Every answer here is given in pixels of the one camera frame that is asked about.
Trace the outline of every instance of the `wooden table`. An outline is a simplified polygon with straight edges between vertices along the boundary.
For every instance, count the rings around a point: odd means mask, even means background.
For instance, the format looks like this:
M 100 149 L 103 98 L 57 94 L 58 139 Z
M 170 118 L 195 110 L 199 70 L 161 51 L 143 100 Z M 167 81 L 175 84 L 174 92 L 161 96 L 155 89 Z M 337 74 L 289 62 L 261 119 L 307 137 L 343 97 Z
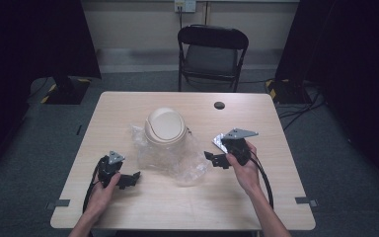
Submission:
M 223 102 L 224 110 L 216 110 Z M 176 109 L 197 137 L 201 149 L 219 154 L 211 140 L 233 127 L 257 131 L 247 138 L 258 148 L 272 187 L 274 209 L 290 230 L 311 230 L 315 220 L 309 204 L 297 204 L 305 193 L 267 94 L 106 92 L 102 94 L 79 148 L 57 207 L 54 228 L 73 228 L 99 159 L 114 150 L 126 157 L 123 174 L 139 171 L 131 125 L 144 126 L 148 115 L 160 108 Z M 198 185 L 180 187 L 171 177 L 141 170 L 135 187 L 116 190 L 96 228 L 139 230 L 259 230 L 252 204 L 237 183 L 233 169 L 212 168 Z

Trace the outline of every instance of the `black folding chair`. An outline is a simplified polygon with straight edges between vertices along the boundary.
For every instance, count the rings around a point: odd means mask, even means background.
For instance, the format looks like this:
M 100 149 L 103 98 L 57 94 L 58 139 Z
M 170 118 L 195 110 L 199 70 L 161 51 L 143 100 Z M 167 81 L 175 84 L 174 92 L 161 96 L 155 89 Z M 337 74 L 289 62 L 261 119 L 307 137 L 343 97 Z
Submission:
M 191 25 L 178 33 L 180 64 L 178 91 L 182 91 L 182 75 L 230 82 L 238 89 L 249 40 L 236 29 Z

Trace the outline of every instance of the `chair backrest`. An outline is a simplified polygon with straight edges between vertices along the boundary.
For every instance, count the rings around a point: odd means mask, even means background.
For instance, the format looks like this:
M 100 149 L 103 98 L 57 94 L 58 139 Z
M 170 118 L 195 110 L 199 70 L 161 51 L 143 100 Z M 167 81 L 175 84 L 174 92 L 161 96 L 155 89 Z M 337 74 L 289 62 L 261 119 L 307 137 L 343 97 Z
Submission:
M 246 50 L 249 40 L 239 30 L 206 25 L 191 25 L 178 32 L 178 42 L 210 47 Z

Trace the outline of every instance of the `forearm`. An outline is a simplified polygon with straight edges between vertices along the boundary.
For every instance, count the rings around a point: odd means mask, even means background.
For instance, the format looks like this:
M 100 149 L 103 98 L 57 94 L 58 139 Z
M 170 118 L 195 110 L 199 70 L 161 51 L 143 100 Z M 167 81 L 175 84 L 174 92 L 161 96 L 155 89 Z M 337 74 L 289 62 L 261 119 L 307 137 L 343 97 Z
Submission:
M 96 215 L 85 212 L 79 218 L 69 237 L 86 237 L 89 235 L 92 226 L 98 221 Z
M 261 223 L 265 237 L 291 236 L 281 220 L 270 207 L 261 187 L 252 188 L 247 192 L 254 206 L 255 213 Z

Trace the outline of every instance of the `clear plastic wrap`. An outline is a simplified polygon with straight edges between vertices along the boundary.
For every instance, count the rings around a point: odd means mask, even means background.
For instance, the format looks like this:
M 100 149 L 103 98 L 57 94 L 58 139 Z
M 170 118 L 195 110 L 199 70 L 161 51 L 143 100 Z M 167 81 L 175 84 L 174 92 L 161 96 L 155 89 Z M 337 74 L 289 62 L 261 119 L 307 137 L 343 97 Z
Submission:
M 187 129 L 183 142 L 171 146 L 151 143 L 142 127 L 133 125 L 132 138 L 137 147 L 139 169 L 163 172 L 181 186 L 193 186 L 207 172 L 210 162 L 205 159 L 196 137 Z

